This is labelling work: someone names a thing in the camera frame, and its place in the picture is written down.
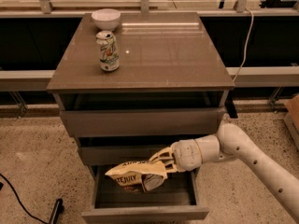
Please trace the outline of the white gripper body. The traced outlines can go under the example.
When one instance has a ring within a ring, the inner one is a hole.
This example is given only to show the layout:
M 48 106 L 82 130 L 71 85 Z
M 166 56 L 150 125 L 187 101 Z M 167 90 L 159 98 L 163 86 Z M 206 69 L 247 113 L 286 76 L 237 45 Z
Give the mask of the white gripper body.
M 192 171 L 203 163 L 200 148 L 194 139 L 175 142 L 171 149 L 175 165 L 180 172 Z

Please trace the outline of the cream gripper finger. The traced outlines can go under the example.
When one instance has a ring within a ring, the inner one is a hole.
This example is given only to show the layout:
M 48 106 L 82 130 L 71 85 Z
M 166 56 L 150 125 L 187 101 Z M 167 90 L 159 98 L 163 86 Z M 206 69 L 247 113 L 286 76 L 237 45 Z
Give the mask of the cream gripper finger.
M 163 163 L 171 163 L 174 161 L 173 152 L 171 147 L 165 147 L 156 152 L 149 158 L 150 163 L 161 161 Z
M 165 171 L 168 175 L 178 172 L 178 168 L 173 162 L 165 162 L 164 163 L 164 168 L 165 168 Z

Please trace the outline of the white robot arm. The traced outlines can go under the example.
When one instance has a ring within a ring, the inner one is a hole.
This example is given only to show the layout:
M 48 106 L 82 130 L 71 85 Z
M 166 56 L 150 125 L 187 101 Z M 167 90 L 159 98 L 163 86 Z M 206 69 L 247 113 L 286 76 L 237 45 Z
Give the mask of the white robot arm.
M 249 136 L 232 123 L 223 123 L 216 134 L 180 140 L 152 155 L 168 173 L 187 172 L 210 161 L 239 158 L 263 182 L 289 215 L 299 222 L 299 180 L 263 153 Z

